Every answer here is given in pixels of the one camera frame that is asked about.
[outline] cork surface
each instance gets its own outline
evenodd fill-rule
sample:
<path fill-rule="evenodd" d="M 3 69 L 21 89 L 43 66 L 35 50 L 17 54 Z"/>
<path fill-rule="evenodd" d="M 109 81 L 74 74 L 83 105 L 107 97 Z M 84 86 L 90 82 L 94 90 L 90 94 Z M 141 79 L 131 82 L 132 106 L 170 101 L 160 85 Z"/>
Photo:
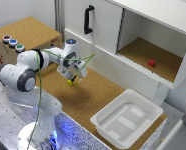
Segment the cork surface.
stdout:
<path fill-rule="evenodd" d="M 43 89 L 59 99 L 65 113 L 112 149 L 116 149 L 97 133 L 90 118 L 124 92 L 124 89 L 89 68 L 87 68 L 88 75 L 82 82 L 76 78 L 75 84 L 69 86 L 67 79 L 56 71 L 57 67 L 58 65 L 53 63 L 46 70 L 41 71 Z M 36 82 L 39 86 L 38 73 Z M 165 119 L 165 115 L 159 117 L 130 150 L 140 148 Z"/>
<path fill-rule="evenodd" d="M 41 45 L 61 34 L 33 17 L 14 22 L 0 28 L 0 41 L 5 35 L 10 35 L 12 39 L 17 39 L 19 44 L 23 44 L 26 50 L 30 50 Z"/>
<path fill-rule="evenodd" d="M 142 38 L 137 38 L 135 41 L 118 51 L 118 53 L 171 82 L 174 82 L 183 60 L 181 57 Z M 148 66 L 150 59 L 155 60 L 155 65 L 153 67 Z"/>

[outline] small red block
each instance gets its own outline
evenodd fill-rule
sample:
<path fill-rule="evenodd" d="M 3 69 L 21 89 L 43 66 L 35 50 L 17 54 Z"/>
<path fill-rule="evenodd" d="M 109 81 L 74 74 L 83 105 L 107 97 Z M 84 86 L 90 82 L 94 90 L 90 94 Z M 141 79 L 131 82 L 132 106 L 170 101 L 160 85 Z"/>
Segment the small red block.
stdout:
<path fill-rule="evenodd" d="M 150 59 L 148 65 L 149 65 L 150 67 L 153 67 L 154 64 L 155 64 L 155 60 Z"/>

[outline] black handle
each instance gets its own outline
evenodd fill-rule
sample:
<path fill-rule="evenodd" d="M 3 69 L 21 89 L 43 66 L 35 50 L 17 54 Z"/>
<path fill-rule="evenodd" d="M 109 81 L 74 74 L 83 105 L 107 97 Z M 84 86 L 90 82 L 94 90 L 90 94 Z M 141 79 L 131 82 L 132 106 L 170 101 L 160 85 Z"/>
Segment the black handle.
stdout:
<path fill-rule="evenodd" d="M 89 8 L 87 8 L 85 10 L 85 24 L 84 24 L 84 31 L 85 31 L 85 34 L 89 34 L 91 33 L 93 30 L 89 28 L 89 12 L 91 10 L 94 10 L 94 7 L 89 5 Z"/>

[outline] brown box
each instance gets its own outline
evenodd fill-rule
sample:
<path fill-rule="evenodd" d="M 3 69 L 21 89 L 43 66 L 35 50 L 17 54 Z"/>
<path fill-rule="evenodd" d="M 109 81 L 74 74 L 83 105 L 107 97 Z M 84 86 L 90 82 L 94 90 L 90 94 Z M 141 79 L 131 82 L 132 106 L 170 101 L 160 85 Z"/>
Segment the brown box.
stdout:
<path fill-rule="evenodd" d="M 19 44 L 25 46 L 25 50 L 44 49 L 51 45 L 62 48 L 62 35 L 36 20 L 28 17 L 10 25 L 0 28 L 0 64 L 16 64 L 18 53 L 9 45 L 3 44 L 3 36 L 10 35 L 12 39 L 18 40 Z"/>

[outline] yellow-green object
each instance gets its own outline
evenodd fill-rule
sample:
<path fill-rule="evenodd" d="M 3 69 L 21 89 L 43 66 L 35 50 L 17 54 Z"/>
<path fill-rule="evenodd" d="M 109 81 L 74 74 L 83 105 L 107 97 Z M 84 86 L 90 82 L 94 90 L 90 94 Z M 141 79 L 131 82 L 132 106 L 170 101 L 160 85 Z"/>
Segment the yellow-green object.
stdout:
<path fill-rule="evenodd" d="M 74 85 L 74 82 L 72 82 L 71 80 L 68 80 L 68 84 L 69 84 L 70 86 L 72 86 L 72 85 Z"/>

